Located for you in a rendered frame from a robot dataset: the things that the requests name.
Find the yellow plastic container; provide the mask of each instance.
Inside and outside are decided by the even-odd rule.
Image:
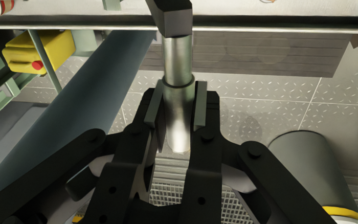
[[[54,70],[57,70],[75,51],[76,47],[70,30],[38,30],[43,47]],[[33,62],[41,61],[28,31],[23,32],[6,44],[3,56],[13,72],[45,74],[42,67],[37,70]]]

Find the red striped object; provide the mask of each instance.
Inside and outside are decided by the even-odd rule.
[[[10,12],[14,8],[14,0],[1,0],[0,1],[0,15]]]

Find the metal floor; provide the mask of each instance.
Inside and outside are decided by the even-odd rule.
[[[56,74],[62,87],[85,63],[71,57]],[[295,130],[322,134],[331,145],[348,186],[358,203],[358,48],[349,44],[333,78],[194,73],[220,95],[221,133],[241,144],[266,146]],[[120,132],[134,118],[142,94],[155,87],[161,71],[138,71],[110,133]],[[36,77],[14,101],[51,103],[56,91],[45,77]],[[159,158],[188,160],[166,147]]]

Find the red cap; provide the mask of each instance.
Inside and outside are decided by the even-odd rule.
[[[34,61],[32,67],[36,70],[41,70],[41,68],[43,68],[43,63],[42,61]]]

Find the yellow object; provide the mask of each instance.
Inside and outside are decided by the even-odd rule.
[[[337,216],[345,216],[349,218],[358,219],[358,213],[349,209],[339,208],[339,207],[331,207],[331,206],[323,206],[323,209],[329,215],[337,215]]]
[[[70,30],[38,30],[38,35],[54,70],[76,51]],[[13,72],[41,75],[46,73],[45,68],[36,70],[32,67],[32,63],[41,61],[41,58],[28,31],[8,42],[3,49],[3,56]]]
[[[83,217],[75,216],[72,219],[72,222],[79,222]]]

